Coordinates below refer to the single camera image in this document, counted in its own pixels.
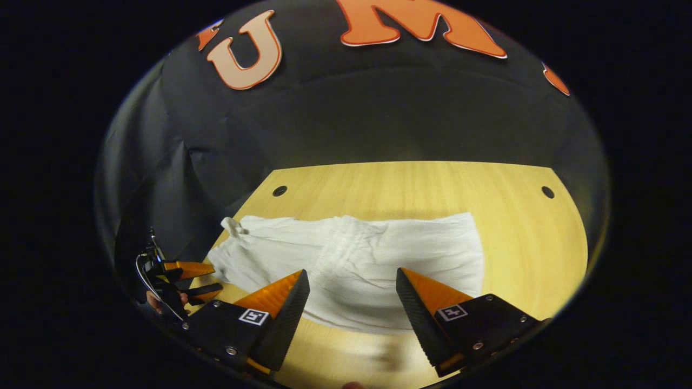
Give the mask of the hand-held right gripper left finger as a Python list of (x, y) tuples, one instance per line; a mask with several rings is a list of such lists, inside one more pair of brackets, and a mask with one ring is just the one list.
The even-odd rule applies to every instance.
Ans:
[(308, 273), (296, 271), (234, 303), (207, 302), (181, 323), (181, 335), (218, 364), (271, 376), (281, 369), (310, 293)]

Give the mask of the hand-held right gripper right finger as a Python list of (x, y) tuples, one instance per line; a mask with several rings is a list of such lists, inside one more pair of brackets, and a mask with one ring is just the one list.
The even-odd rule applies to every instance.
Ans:
[(473, 298), (402, 267), (396, 293), (440, 378), (489, 364), (547, 325), (495, 294)]

